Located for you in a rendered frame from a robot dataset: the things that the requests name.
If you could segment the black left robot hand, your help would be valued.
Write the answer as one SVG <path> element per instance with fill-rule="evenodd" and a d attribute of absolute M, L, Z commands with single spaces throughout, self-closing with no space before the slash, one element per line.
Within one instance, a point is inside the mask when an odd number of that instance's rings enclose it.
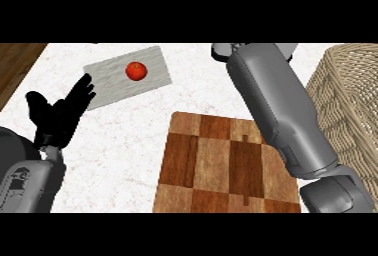
<path fill-rule="evenodd" d="M 30 119 L 37 127 L 34 147 L 42 150 L 48 146 L 64 149 L 74 136 L 80 118 L 88 110 L 93 92 L 92 76 L 85 74 L 77 81 L 67 97 L 55 104 L 37 91 L 26 94 L 29 103 Z"/>

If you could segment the grey cutting board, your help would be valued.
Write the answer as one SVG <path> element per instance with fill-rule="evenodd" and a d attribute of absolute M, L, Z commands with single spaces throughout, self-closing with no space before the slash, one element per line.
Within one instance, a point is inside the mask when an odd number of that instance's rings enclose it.
<path fill-rule="evenodd" d="M 127 74 L 135 62 L 142 63 L 138 71 L 145 70 L 147 72 L 141 80 L 133 80 Z M 172 83 L 163 51 L 158 46 L 89 64 L 83 70 L 92 76 L 93 91 L 96 92 L 88 110 L 95 110 Z"/>

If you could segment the checkered wooden cutting board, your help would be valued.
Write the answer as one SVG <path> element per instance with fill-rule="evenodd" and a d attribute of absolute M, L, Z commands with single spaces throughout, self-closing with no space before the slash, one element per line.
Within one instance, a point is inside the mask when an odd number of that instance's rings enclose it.
<path fill-rule="evenodd" d="M 253 121 L 172 115 L 154 211 L 302 211 L 297 180 Z"/>

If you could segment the tan wicker basket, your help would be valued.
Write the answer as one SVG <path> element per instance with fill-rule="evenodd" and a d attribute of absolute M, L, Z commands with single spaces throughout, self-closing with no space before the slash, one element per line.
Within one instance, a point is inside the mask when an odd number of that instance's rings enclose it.
<path fill-rule="evenodd" d="M 378 213 L 378 43 L 327 49 L 308 93 L 340 163 L 358 172 Z"/>

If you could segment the brown wooden cabinet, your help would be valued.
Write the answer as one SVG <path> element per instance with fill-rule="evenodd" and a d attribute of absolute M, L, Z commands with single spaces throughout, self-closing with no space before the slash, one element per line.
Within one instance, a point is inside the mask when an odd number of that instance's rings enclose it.
<path fill-rule="evenodd" d="M 46 43 L 0 43 L 0 111 L 46 46 Z"/>

